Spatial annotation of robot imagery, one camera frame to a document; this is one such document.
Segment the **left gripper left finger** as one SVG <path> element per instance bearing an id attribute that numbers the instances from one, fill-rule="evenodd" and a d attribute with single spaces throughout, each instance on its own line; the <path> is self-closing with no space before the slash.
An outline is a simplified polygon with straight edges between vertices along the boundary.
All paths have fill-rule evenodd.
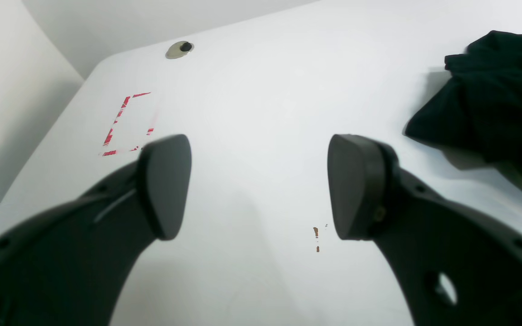
<path id="1" fill-rule="evenodd" d="M 145 146 L 76 200 L 0 235 L 0 326 L 107 326 L 142 252 L 182 227 L 184 134 Z"/>

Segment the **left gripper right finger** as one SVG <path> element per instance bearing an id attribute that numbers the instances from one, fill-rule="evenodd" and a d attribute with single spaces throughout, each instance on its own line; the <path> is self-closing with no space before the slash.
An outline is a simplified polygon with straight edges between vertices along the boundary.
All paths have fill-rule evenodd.
<path id="1" fill-rule="evenodd" d="M 443 198 L 386 143 L 336 134 L 327 169 L 336 233 L 376 244 L 415 325 L 522 326 L 522 235 Z"/>

